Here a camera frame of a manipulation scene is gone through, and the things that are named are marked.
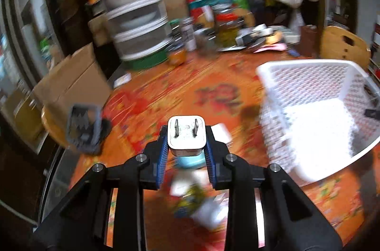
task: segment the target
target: laundry basket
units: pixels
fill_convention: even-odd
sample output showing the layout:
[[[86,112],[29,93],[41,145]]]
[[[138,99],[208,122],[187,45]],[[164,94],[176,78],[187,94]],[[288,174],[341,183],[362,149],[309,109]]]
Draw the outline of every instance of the laundry basket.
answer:
[[[364,116],[379,88],[356,63],[310,59],[257,68],[266,97],[260,113],[272,163],[306,182],[323,179],[370,151],[380,122]]]

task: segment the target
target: floral tablecloth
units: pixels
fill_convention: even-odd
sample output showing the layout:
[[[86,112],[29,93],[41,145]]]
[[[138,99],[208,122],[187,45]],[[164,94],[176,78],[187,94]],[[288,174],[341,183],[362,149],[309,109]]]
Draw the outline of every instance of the floral tablecloth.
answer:
[[[231,152],[251,164],[267,166],[268,158],[257,122],[263,87],[255,69],[271,60],[292,59],[285,53],[226,53],[209,61],[196,54],[173,69],[166,63],[132,74],[132,81],[113,92],[104,117],[113,123],[100,156],[79,159],[71,186],[94,164],[124,163],[155,140],[160,127],[175,115],[200,115],[207,125],[224,123],[233,137]],[[373,154],[374,180],[380,188],[380,147]],[[166,181],[175,171],[169,158]],[[303,191],[347,243],[364,221],[360,181],[351,167]],[[167,190],[145,191],[144,209],[149,250],[223,250],[225,228],[210,233],[190,219],[173,216]],[[112,245],[116,192],[113,195],[107,244]]]

